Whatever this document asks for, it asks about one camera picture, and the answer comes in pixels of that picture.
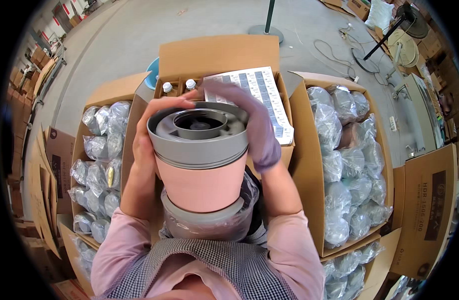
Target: white bottle cap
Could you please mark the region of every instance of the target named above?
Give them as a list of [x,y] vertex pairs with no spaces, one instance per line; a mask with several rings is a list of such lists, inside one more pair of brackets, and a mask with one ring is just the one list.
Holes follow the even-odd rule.
[[193,79],[188,79],[186,81],[186,88],[189,90],[194,89],[197,86],[197,83]]
[[173,89],[173,86],[169,82],[163,83],[163,92],[169,93]]

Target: bottle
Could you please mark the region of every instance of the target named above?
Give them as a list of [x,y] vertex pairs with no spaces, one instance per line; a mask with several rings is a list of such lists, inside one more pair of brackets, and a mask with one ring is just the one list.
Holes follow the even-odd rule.
[[193,79],[188,79],[186,81],[186,89],[184,92],[188,93],[189,91],[194,90],[196,86],[197,86],[197,83]]
[[169,82],[163,83],[163,97],[176,97],[178,91],[173,89],[173,86]]

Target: pink cylinder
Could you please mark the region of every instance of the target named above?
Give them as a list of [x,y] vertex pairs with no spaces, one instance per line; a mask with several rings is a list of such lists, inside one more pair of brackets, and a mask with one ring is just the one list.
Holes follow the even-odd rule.
[[190,212],[208,213],[230,206],[240,196],[247,154],[231,164],[205,170],[178,168],[158,156],[156,164],[174,205]]

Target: checkered apron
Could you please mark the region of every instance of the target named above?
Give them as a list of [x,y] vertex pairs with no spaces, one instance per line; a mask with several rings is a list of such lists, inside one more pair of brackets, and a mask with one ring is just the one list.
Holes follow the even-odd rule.
[[229,281],[243,300],[295,300],[283,276],[268,264],[266,229],[261,225],[240,242],[173,238],[166,226],[148,252],[129,262],[116,281],[95,299],[144,298],[161,265],[174,254],[191,255]]

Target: worker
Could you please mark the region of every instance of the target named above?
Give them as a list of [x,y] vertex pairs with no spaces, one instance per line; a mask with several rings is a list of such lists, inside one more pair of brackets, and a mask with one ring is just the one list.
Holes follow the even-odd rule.
[[[267,232],[261,226],[262,233],[257,230],[240,242],[165,238],[152,245],[150,224],[159,199],[147,121],[162,109],[194,108],[190,99],[204,89],[248,113],[248,151],[262,177]],[[198,90],[151,100],[139,120],[121,205],[93,260],[94,294],[98,299],[321,300],[325,272],[298,190],[281,161],[268,109],[233,84],[205,81]]]

